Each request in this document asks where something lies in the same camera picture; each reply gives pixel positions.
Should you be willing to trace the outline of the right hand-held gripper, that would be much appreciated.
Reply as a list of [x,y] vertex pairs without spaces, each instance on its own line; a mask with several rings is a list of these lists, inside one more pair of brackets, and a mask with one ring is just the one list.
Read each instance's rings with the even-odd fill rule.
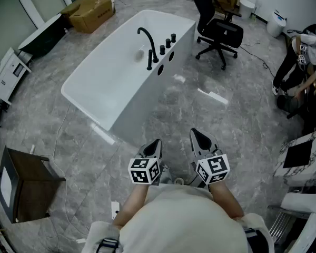
[[206,186],[226,179],[230,172],[227,155],[219,148],[216,138],[210,133],[196,128],[190,129],[196,186]]

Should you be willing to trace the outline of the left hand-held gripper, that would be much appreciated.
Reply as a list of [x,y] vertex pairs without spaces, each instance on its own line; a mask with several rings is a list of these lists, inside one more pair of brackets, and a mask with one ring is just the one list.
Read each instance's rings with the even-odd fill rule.
[[161,177],[162,141],[156,139],[139,149],[140,157],[132,158],[129,162],[128,171],[133,184],[145,184],[158,186]]

